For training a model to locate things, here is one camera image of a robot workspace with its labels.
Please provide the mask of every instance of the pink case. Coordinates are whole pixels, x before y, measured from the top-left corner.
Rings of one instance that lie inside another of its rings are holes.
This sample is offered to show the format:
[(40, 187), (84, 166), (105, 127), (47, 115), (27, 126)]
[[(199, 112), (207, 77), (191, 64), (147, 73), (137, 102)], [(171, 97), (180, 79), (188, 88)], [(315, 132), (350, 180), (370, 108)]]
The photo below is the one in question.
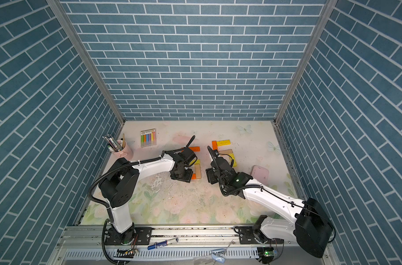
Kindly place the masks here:
[(269, 178), (269, 170), (264, 167), (254, 166), (251, 171), (251, 176), (261, 183), (267, 185), (267, 179)]
[(126, 143), (126, 146), (124, 146), (122, 151), (111, 152), (111, 153), (117, 158), (124, 157), (127, 161), (130, 161), (132, 159), (132, 157), (133, 157), (133, 152), (130, 149), (130, 146), (127, 145), (127, 143)]

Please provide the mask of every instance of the blue brick wallpaper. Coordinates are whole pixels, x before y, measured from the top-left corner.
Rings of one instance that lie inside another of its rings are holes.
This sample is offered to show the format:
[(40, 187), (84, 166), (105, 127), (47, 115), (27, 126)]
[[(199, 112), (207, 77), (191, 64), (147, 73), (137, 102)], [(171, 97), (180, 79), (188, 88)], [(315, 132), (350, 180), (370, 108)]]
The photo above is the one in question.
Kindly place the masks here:
[(47, 262), (118, 127), (45, 0), (0, 0), (0, 264)]
[(272, 120), (325, 0), (130, 2), (61, 1), (127, 120)]
[(339, 0), (281, 123), (342, 264), (402, 264), (402, 1)]

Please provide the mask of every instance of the pink pen holder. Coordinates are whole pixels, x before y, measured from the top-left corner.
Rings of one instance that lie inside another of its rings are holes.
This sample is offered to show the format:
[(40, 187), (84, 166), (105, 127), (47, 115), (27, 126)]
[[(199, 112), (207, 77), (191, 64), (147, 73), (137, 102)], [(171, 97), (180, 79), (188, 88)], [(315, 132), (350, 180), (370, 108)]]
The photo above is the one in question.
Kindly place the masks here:
[(115, 157), (117, 158), (125, 158), (126, 160), (130, 161), (133, 158), (133, 152), (130, 149), (130, 147), (127, 145), (124, 146), (122, 151), (118, 151), (118, 152), (111, 152)]

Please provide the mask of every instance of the mounting plate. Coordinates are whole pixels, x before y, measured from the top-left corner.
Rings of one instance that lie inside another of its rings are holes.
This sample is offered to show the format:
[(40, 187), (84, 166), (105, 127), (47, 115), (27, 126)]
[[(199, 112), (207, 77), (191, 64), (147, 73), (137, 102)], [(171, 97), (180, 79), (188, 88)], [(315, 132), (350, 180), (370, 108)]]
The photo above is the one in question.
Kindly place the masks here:
[[(241, 245), (259, 244), (255, 239), (252, 226), (235, 226), (236, 232), (239, 234), (239, 243)], [(272, 238), (264, 244), (282, 244), (283, 239)]]
[(152, 228), (151, 227), (136, 227), (136, 234), (138, 238), (136, 239), (136, 245), (149, 245), (151, 239)]
[[(136, 240), (136, 245), (149, 245), (151, 239), (152, 228), (151, 227), (136, 227), (134, 236), (138, 236)], [(108, 235), (105, 239), (106, 246), (123, 246), (121, 244), (120, 237), (114, 228), (108, 229)]]

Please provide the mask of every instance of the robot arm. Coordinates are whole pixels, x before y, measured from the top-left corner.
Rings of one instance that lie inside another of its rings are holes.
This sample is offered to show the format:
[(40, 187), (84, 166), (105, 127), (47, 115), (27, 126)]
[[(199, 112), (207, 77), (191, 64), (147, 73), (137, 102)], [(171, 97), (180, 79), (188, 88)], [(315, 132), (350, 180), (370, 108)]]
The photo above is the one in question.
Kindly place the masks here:
[(219, 183), (224, 196), (235, 195), (255, 201), (273, 210), (288, 221), (286, 225), (261, 215), (253, 226), (254, 237), (265, 243), (273, 238), (296, 239), (300, 247), (309, 254), (321, 258), (328, 240), (335, 230), (326, 212), (318, 201), (295, 199), (253, 179), (244, 172), (236, 172), (217, 150), (207, 147), (211, 155), (211, 168), (206, 169), (211, 184)]
[[(192, 169), (189, 163), (197, 158), (189, 145), (195, 139), (192, 136), (188, 144), (177, 150), (163, 151), (160, 157), (137, 162), (128, 162), (119, 158), (113, 166), (97, 179), (88, 191), (89, 199), (105, 205), (108, 211), (110, 223), (117, 233), (122, 234), (123, 242), (129, 242), (133, 237), (133, 221), (130, 217), (127, 202), (132, 197), (136, 183), (148, 176), (169, 171), (172, 179), (190, 182)], [(92, 196), (92, 191), (99, 186), (106, 201), (101, 201)]]
[[(138, 162), (118, 159), (110, 170), (98, 178), (90, 187), (88, 197), (106, 206), (110, 223), (122, 244), (130, 243), (135, 238), (135, 226), (126, 204), (131, 198), (138, 180), (160, 172), (169, 171), (172, 179), (190, 182), (192, 170), (190, 164), (196, 155), (189, 148), (194, 140), (178, 150), (163, 151), (160, 157)], [(272, 238), (296, 239), (298, 244), (315, 257), (322, 257), (329, 237), (334, 230), (328, 216), (320, 204), (309, 198), (307, 201), (292, 198), (279, 193), (253, 179), (244, 172), (236, 172), (233, 161), (229, 164), (220, 157), (217, 150), (208, 146), (212, 157), (211, 168), (206, 170), (211, 184), (219, 183), (224, 196), (237, 195), (243, 199), (255, 201), (273, 210), (287, 220), (287, 224), (277, 224), (272, 218), (260, 216), (253, 226), (254, 236), (259, 242)], [(99, 185), (106, 201), (92, 196), (93, 189)]]

